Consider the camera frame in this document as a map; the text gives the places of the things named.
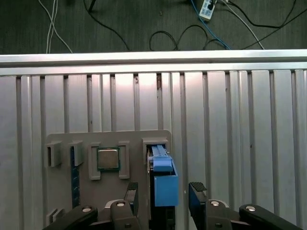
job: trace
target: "wire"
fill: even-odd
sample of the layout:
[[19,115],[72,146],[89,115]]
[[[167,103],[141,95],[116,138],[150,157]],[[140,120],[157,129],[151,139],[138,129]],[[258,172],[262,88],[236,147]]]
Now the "wire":
[[204,30],[204,28],[202,28],[201,26],[199,26],[199,25],[190,25],[190,26],[188,26],[182,33],[181,33],[181,35],[180,35],[180,37],[179,37],[179,39],[178,39],[178,41],[177,41],[177,44],[179,45],[179,43],[180,43],[180,41],[181,41],[181,38],[182,38],[182,36],[184,35],[184,33],[188,30],[188,29],[190,29],[190,28],[192,28],[192,27],[198,27],[198,28],[200,28],[204,33],[205,33],[205,35],[206,35],[206,40],[208,40],[208,34],[207,34],[207,32]]
[[[59,4],[59,0],[57,0],[56,13],[54,15],[53,23],[56,22],[56,17],[57,17],[57,14],[58,14],[58,4]],[[54,29],[52,28],[50,41],[49,41],[49,53],[51,53],[51,41],[52,41],[52,37],[53,37],[53,32],[54,32]]]
[[200,15],[198,14],[198,11],[197,11],[197,9],[196,9],[196,6],[195,6],[193,0],[191,0],[191,3],[192,3],[192,5],[193,5],[194,11],[196,12],[198,18],[200,19],[201,23],[206,27],[206,29],[209,31],[209,33],[210,33],[216,40],[218,40],[220,43],[222,43],[224,46],[226,46],[227,49],[230,50],[231,48],[230,48],[225,42],[223,42],[221,39],[219,39],[219,38],[210,30],[210,28],[207,26],[207,23],[205,23],[205,22],[203,21],[203,19],[200,17]]
[[[56,5],[56,0],[53,1],[53,7],[52,7],[52,20],[53,20],[53,17],[54,17],[54,9],[55,9],[55,5]],[[49,30],[48,30],[48,35],[47,35],[47,47],[46,47],[46,54],[48,53],[48,48],[49,48],[49,37],[50,37],[50,31],[51,31],[51,28],[52,28],[52,24],[50,23],[50,26],[49,26]]]
[[103,26],[104,28],[109,29],[110,31],[114,32],[114,33],[122,40],[122,42],[125,44],[127,50],[131,51],[131,50],[129,49],[129,47],[128,47],[126,41],[123,39],[123,37],[122,37],[116,30],[114,30],[113,28],[111,28],[111,27],[109,27],[109,26],[103,24],[101,21],[99,21],[98,19],[96,19],[96,18],[91,14],[91,12],[88,11],[87,6],[86,6],[86,3],[85,3],[85,0],[83,0],[83,4],[84,4],[84,8],[85,8],[86,12],[91,16],[91,18],[92,18],[95,22],[97,22],[98,24],[100,24],[100,25]]
[[225,6],[228,7],[228,9],[238,18],[240,19],[240,21],[248,28],[248,30],[251,32],[251,34],[254,36],[254,38],[256,39],[256,41],[258,42],[259,46],[264,49],[263,45],[261,44],[261,42],[259,41],[258,37],[255,35],[255,33],[253,32],[253,30],[249,27],[249,25],[247,25],[247,23],[236,13],[234,12],[234,10],[228,6],[228,4],[224,1],[224,0],[220,0],[222,3],[224,3]]
[[150,48],[151,51],[155,51],[155,50],[153,50],[153,48],[152,48],[152,38],[153,38],[155,35],[157,35],[157,34],[165,34],[165,35],[167,35],[167,36],[172,40],[173,44],[175,45],[175,47],[174,47],[172,50],[178,50],[178,44],[177,44],[177,42],[175,41],[174,37],[173,37],[169,32],[167,32],[167,31],[159,30],[159,31],[157,31],[157,32],[154,32],[154,33],[150,36],[150,39],[149,39],[149,48]]
[[181,41],[182,36],[184,35],[184,33],[185,33],[188,29],[190,29],[190,28],[192,28],[192,27],[198,27],[198,28],[200,28],[200,29],[205,33],[205,35],[206,35],[206,41],[208,40],[207,32],[204,30],[204,28],[202,28],[202,27],[199,26],[199,25],[190,25],[190,26],[188,26],[188,27],[181,33],[181,35],[179,36],[178,41],[176,41],[176,40],[174,39],[174,37],[173,37],[169,32],[164,31],[164,30],[159,30],[159,31],[157,31],[157,32],[154,32],[154,33],[150,36],[150,39],[149,39],[149,48],[150,48],[150,50],[151,50],[151,51],[155,51],[155,50],[153,50],[153,48],[152,48],[152,39],[153,39],[153,37],[154,37],[155,35],[157,35],[157,34],[165,34],[165,35],[167,35],[167,36],[172,40],[173,44],[175,45],[175,47],[174,47],[172,50],[180,50],[180,49],[178,48],[178,46],[179,46],[179,43],[180,43],[180,41]]
[[56,33],[57,37],[58,37],[59,40],[61,40],[61,42],[67,47],[67,49],[72,53],[71,48],[66,44],[66,42],[65,42],[65,41],[61,38],[61,36],[58,34],[58,32],[57,32],[57,30],[56,30],[56,27],[54,26],[54,23],[53,23],[53,21],[52,21],[52,18],[51,18],[51,16],[50,16],[49,11],[48,11],[47,8],[43,5],[43,3],[41,2],[41,0],[38,0],[38,2],[39,2],[39,4],[44,8],[44,10],[46,11],[46,13],[48,14],[49,19],[50,19],[50,21],[51,21],[51,23],[52,23],[52,26],[53,26],[53,28],[54,28],[54,32]]
[[[203,49],[203,50],[206,50],[206,49],[207,49],[207,46],[208,46],[211,42],[218,42],[218,40],[217,40],[217,39],[211,39],[210,41],[208,41],[208,42],[205,44],[205,46],[204,46],[202,49]],[[221,43],[219,43],[219,42],[218,42],[218,45],[224,47],[224,49],[227,49],[226,46],[224,46],[223,44],[221,44]]]
[[[58,0],[54,0],[53,1],[53,7],[52,7],[52,20],[53,20],[53,23],[55,23],[56,16],[57,16],[57,13],[58,13],[58,3],[59,3]],[[49,30],[48,30],[48,35],[47,35],[46,54],[50,54],[51,53],[51,40],[52,40],[53,32],[54,32],[54,29],[52,27],[52,23],[50,23]]]
[[[267,37],[271,36],[273,33],[275,33],[275,32],[277,32],[277,31],[279,31],[280,29],[284,28],[286,25],[288,25],[290,22],[292,22],[293,20],[295,20],[296,18],[298,18],[299,16],[301,16],[301,15],[302,15],[303,13],[305,13],[306,11],[307,11],[307,9],[303,10],[303,11],[300,12],[297,16],[295,16],[293,19],[291,19],[290,21],[288,21],[287,23],[285,23],[283,26],[279,27],[278,29],[274,30],[273,32],[269,33],[268,35],[264,36],[264,37],[263,37],[262,39],[260,39],[259,41],[262,41],[262,40],[266,39]],[[253,44],[250,44],[249,46],[244,47],[244,48],[242,48],[242,49],[247,49],[247,48],[249,48],[249,47],[255,45],[256,43],[258,43],[258,42],[255,42],[255,43],[253,43]]]
[[282,27],[282,26],[286,23],[286,21],[288,20],[288,18],[290,17],[291,13],[293,12],[294,6],[295,6],[295,4],[296,4],[296,0],[294,0],[293,5],[292,5],[292,8],[291,8],[291,10],[289,11],[289,13],[287,14],[287,16],[286,16],[284,22],[283,22],[281,25],[279,25],[279,26],[274,26],[274,25],[262,25],[262,24],[253,23],[253,22],[251,21],[251,19],[249,19],[249,17],[247,16],[247,14],[244,12],[244,10],[242,10],[238,5],[234,4],[234,3],[231,2],[231,1],[228,1],[228,3],[229,3],[230,5],[233,5],[234,7],[236,7],[238,10],[240,10],[240,11],[244,14],[244,16],[246,17],[246,19],[249,21],[249,23],[252,24],[253,26],[278,29],[278,28]]

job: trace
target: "black cable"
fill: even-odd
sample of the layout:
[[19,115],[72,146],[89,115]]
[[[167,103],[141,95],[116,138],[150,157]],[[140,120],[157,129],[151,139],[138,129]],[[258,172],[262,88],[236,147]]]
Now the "black cable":
[[[288,21],[287,23],[285,23],[283,26],[279,27],[278,29],[274,30],[273,32],[269,33],[268,35],[266,35],[265,37],[263,37],[262,39],[260,39],[259,41],[262,41],[264,39],[266,39],[267,37],[271,36],[273,33],[279,31],[280,29],[284,28],[286,25],[288,25],[290,22],[292,22],[293,20],[295,20],[296,18],[298,18],[299,16],[301,16],[303,13],[305,13],[307,11],[307,9],[303,10],[302,12],[300,12],[297,16],[295,16],[293,19],[291,19],[290,21]],[[249,48],[253,45],[255,45],[256,43],[258,42],[254,42],[253,44],[245,47],[245,48],[242,48],[242,49],[246,49],[246,48]]]
[[114,33],[123,41],[123,43],[125,44],[127,50],[131,51],[131,50],[129,49],[129,47],[128,47],[126,41],[123,39],[123,37],[122,37],[116,30],[112,29],[111,27],[109,27],[109,26],[103,24],[103,23],[100,22],[98,19],[96,19],[96,18],[91,14],[91,12],[88,11],[87,6],[86,6],[86,4],[85,4],[85,0],[83,0],[83,4],[84,4],[84,8],[85,8],[86,12],[91,16],[91,18],[93,18],[93,20],[94,20],[95,22],[97,22],[98,24],[100,24],[100,25],[103,26],[104,28],[109,29],[110,31],[114,32]]
[[198,28],[200,28],[200,29],[205,33],[205,35],[206,35],[206,41],[208,40],[208,34],[207,34],[207,32],[204,30],[204,28],[202,28],[202,27],[199,26],[199,25],[190,25],[190,26],[188,26],[188,27],[181,33],[181,35],[180,35],[180,37],[179,37],[179,39],[178,39],[177,42],[176,42],[176,40],[174,39],[174,37],[173,37],[169,32],[164,31],[164,30],[159,30],[159,31],[157,31],[157,32],[154,32],[154,33],[150,36],[150,39],[149,39],[149,48],[150,48],[150,50],[151,50],[151,51],[155,51],[155,50],[152,49],[152,39],[153,39],[153,37],[154,37],[156,34],[165,34],[165,35],[167,35],[167,36],[172,40],[173,44],[175,45],[175,47],[174,47],[172,50],[179,50],[178,46],[179,46],[179,43],[180,43],[180,41],[181,41],[182,36],[184,35],[184,33],[185,33],[188,29],[190,29],[190,28],[192,28],[192,27],[198,27]]
[[292,5],[292,8],[290,10],[290,12],[287,14],[284,22],[280,25],[280,26],[274,26],[274,25],[262,25],[262,24],[256,24],[256,23],[253,23],[251,21],[251,19],[249,19],[249,17],[246,15],[246,13],[244,12],[244,10],[242,10],[238,5],[234,4],[233,2],[229,1],[230,5],[236,7],[238,10],[240,10],[244,16],[246,17],[246,19],[249,21],[250,24],[252,24],[253,26],[256,26],[256,27],[266,27],[266,28],[273,28],[273,29],[278,29],[278,28],[281,28],[282,26],[284,26],[284,24],[286,23],[286,21],[288,20],[288,18],[290,17],[290,14],[293,12],[293,9],[294,9],[294,6],[296,4],[296,0],[294,0],[293,2],[293,5]]
[[207,34],[207,32],[205,31],[204,28],[202,28],[200,25],[190,25],[190,26],[188,26],[188,27],[181,33],[181,35],[180,35],[180,37],[179,37],[179,39],[178,39],[178,41],[177,41],[177,44],[178,44],[178,45],[179,45],[179,42],[180,42],[182,36],[184,35],[184,33],[185,33],[188,29],[190,29],[190,28],[192,28],[192,27],[198,27],[198,28],[200,28],[200,29],[205,33],[205,35],[206,35],[206,41],[208,40],[208,34]]
[[154,33],[150,36],[150,39],[149,39],[149,48],[150,48],[151,51],[155,51],[155,50],[152,49],[152,38],[153,38],[153,36],[155,36],[155,35],[157,35],[157,34],[165,34],[165,35],[167,35],[167,36],[173,41],[173,43],[174,43],[174,45],[175,45],[175,48],[173,48],[172,50],[178,50],[178,44],[177,44],[176,40],[174,39],[174,37],[173,37],[169,32],[167,32],[167,31],[159,30],[159,31],[157,31],[157,32],[154,32]]
[[226,47],[225,45],[221,44],[221,43],[219,42],[219,40],[217,40],[217,39],[211,39],[211,40],[209,40],[209,41],[205,44],[205,46],[204,46],[202,49],[203,49],[203,50],[206,50],[207,46],[208,46],[211,42],[217,42],[218,45],[224,47],[225,50],[228,50],[227,47]]

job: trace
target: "aluminum rail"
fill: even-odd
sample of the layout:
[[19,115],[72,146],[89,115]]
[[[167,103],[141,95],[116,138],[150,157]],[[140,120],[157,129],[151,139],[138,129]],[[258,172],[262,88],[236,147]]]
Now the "aluminum rail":
[[307,69],[307,50],[176,51],[0,56],[0,76]]

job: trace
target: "white cable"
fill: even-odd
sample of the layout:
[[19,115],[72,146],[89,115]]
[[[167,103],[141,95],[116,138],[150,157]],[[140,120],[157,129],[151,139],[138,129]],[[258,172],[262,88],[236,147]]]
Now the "white cable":
[[228,8],[229,10],[238,18],[240,19],[240,21],[248,28],[248,30],[251,32],[251,34],[254,36],[254,38],[256,39],[256,41],[258,42],[259,46],[262,48],[262,49],[265,49],[263,47],[263,45],[261,44],[261,42],[259,41],[259,39],[257,38],[257,36],[255,35],[255,33],[252,31],[252,29],[247,25],[247,23],[233,10],[230,8],[230,6],[228,6],[228,4],[224,1],[224,0],[220,0],[222,3],[224,3]]
[[[57,14],[58,14],[58,4],[59,4],[59,0],[56,0],[56,1],[57,1],[57,6],[56,6],[56,12],[55,12],[55,15],[54,15],[54,18],[53,18],[53,23],[56,22],[56,17],[57,17]],[[52,40],[53,32],[54,32],[54,29],[52,28],[51,36],[50,36],[50,41],[49,41],[49,53],[51,53],[51,40]]]
[[[56,5],[56,0],[53,1],[53,7],[52,7],[52,20],[54,18],[54,8],[55,8],[55,5]],[[48,30],[48,35],[47,35],[47,47],[46,47],[46,54],[50,53],[48,52],[48,48],[49,48],[49,37],[50,37],[50,31],[51,31],[51,28],[52,28],[52,31],[53,31],[53,27],[52,27],[52,23],[50,23],[50,26],[49,26],[49,30]]]
[[50,22],[52,23],[52,26],[53,26],[53,29],[54,29],[54,32],[56,33],[57,37],[59,38],[59,40],[61,40],[61,42],[67,47],[67,49],[72,53],[72,50],[71,48],[66,44],[66,42],[61,38],[61,36],[58,34],[55,26],[54,26],[54,23],[52,21],[52,18],[50,16],[50,13],[49,11],[47,10],[47,8],[43,5],[43,3],[41,2],[41,0],[38,0],[39,4],[44,8],[44,10],[46,11],[46,13],[48,14],[49,16],[49,19],[50,19]]

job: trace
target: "metal frame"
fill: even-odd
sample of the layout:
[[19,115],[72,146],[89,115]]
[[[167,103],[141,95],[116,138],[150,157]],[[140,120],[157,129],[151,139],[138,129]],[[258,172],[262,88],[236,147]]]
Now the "metal frame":
[[149,129],[172,133],[177,230],[188,181],[307,228],[307,50],[6,55],[0,76],[0,228],[42,228],[50,133]]
[[0,76],[307,68],[307,50],[232,50],[0,56]]

